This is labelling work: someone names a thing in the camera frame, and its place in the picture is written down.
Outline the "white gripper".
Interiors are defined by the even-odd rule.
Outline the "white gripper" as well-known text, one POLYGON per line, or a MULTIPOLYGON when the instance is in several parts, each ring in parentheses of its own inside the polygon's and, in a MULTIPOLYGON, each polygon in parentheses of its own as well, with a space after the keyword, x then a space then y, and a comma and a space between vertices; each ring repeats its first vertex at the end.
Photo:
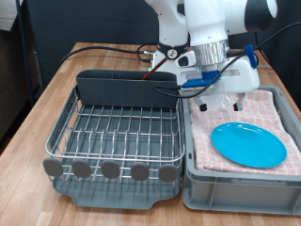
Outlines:
MULTIPOLYGON (((224 94, 238 93, 235 111, 243 110, 246 92, 252 92, 260 85, 256 60, 251 64, 247 56, 231 57, 221 63, 215 71, 203 72, 199 67, 181 68, 177 71, 177 83, 181 94, 224 94)), ((207 105, 196 98, 199 110, 205 112, 207 105)))

